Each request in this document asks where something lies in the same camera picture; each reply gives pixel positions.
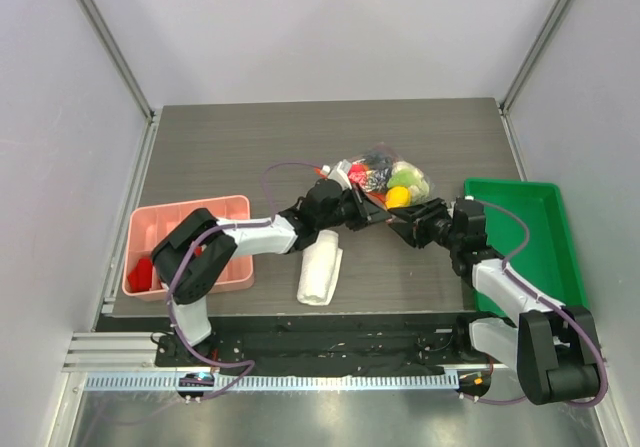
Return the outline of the clear zip top bag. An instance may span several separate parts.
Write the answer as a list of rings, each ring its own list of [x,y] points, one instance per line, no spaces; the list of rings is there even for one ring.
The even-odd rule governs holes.
[[[387,209],[412,207],[430,199],[428,176],[384,143],[348,161],[350,181]]]

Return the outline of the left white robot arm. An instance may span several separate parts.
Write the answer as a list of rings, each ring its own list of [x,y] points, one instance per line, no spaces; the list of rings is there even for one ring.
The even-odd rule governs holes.
[[[168,286],[166,304],[180,338],[179,355],[193,366],[211,358],[205,297],[231,260],[300,252],[331,228],[359,231],[390,219],[360,186],[344,187],[329,179],[317,181],[293,206],[271,218],[236,221],[195,209],[151,252],[152,265]]]

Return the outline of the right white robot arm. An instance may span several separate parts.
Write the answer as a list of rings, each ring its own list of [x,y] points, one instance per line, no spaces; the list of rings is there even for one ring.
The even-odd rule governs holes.
[[[390,211],[391,228],[408,245],[447,249],[454,272],[503,313],[482,315],[456,332],[453,353],[465,362],[483,354],[502,362],[516,372],[524,397],[535,405],[598,405],[609,382],[593,316],[583,306],[544,294],[489,243],[488,206],[473,198],[453,205],[434,199]]]

